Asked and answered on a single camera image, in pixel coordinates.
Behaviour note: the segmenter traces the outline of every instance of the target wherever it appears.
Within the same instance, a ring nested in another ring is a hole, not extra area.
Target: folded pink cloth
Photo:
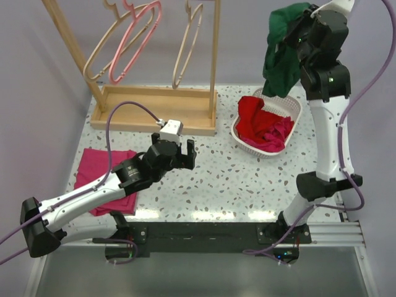
[[[136,152],[133,152],[132,150],[128,150],[127,152],[112,151],[111,166],[114,167],[122,161],[132,158],[134,155],[136,155]],[[85,148],[82,153],[74,189],[78,189],[79,187],[82,187],[104,175],[107,171],[107,167],[107,151]],[[135,193],[122,199],[107,202],[89,212],[94,216],[104,215],[113,210],[133,214],[135,213],[136,195],[137,194]]]
[[[263,150],[269,153],[278,153],[285,148],[286,138],[289,136],[294,122],[288,116],[287,118],[283,118],[281,121],[275,123],[273,126],[269,127],[268,131],[264,133],[264,139],[267,141],[263,144],[258,144],[251,139],[247,139],[241,136],[241,139],[255,147],[259,150]]]

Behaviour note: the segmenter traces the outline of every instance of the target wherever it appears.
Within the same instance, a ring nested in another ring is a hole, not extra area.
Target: clothing
[[[296,3],[271,12],[262,73],[265,78],[263,95],[285,98],[299,81],[301,73],[297,52],[282,41],[287,34],[288,24],[301,17],[309,6],[310,3],[306,2]]]
[[[236,125],[239,138],[245,143],[265,152],[280,152],[285,148],[294,122],[263,110],[264,100],[243,96],[238,102],[239,123]]]
[[[128,150],[127,152],[112,151],[111,166],[114,167],[122,161],[132,158],[134,155],[136,155],[136,152],[133,152],[132,150]],[[104,175],[107,169],[107,151],[85,148],[82,153],[74,189],[78,189],[79,187],[82,187]],[[89,212],[94,216],[104,215],[113,210],[133,214],[135,212],[136,196],[137,194],[135,193],[122,199],[107,202]]]

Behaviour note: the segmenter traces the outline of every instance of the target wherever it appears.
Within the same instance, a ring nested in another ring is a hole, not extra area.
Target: laundry basket
[[[297,99],[287,96],[286,98],[280,98],[280,97],[267,97],[262,94],[262,88],[259,88],[253,93],[253,96],[262,98],[264,100],[264,110],[269,111],[271,113],[275,113],[279,116],[287,117],[289,116],[292,121],[295,122],[293,125],[293,128],[289,134],[289,136],[286,138],[285,141],[285,147],[287,146],[287,143],[289,143],[290,137],[293,135],[293,131],[295,130],[295,127],[298,123],[299,117],[301,116],[301,113],[303,112],[303,106],[301,105],[301,102],[298,101]],[[231,126],[231,135],[234,137],[235,141],[238,143],[238,147],[247,151],[248,153],[251,153],[259,158],[272,158],[280,153],[283,152],[277,152],[277,153],[268,153],[263,150],[259,150],[258,148],[252,147],[251,145],[245,143],[243,140],[239,138],[238,132],[235,129],[236,125],[239,123],[239,116],[236,117],[234,120],[232,126]]]

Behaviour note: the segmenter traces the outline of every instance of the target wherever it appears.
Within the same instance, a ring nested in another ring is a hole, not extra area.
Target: speckled tabletop
[[[195,140],[196,168],[175,170],[158,184],[138,193],[136,214],[127,220],[147,222],[270,222],[277,218],[297,193],[297,174],[316,166],[314,123],[304,90],[295,87],[290,95],[303,103],[303,114],[287,148],[273,159],[258,159],[237,148],[230,126],[238,114],[237,102],[252,95],[257,86],[217,87],[215,137],[183,136]],[[73,189],[84,148],[105,150],[105,132],[92,129],[89,120],[93,99],[72,166],[67,190]],[[111,131],[111,149],[146,151],[150,134]],[[328,199],[328,204],[335,202]],[[339,222],[338,212],[317,209],[311,222]]]

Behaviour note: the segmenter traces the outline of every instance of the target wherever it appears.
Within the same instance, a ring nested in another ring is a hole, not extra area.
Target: wooden tray
[[[91,126],[104,130],[109,113],[120,102],[136,101],[165,121],[176,119],[183,123],[183,134],[214,136],[216,128],[217,91],[213,96],[213,110],[209,111],[210,90],[166,87],[133,87],[105,85],[102,94],[106,111],[96,105]],[[113,115],[111,130],[158,132],[159,127],[144,110],[133,105],[120,107]]]

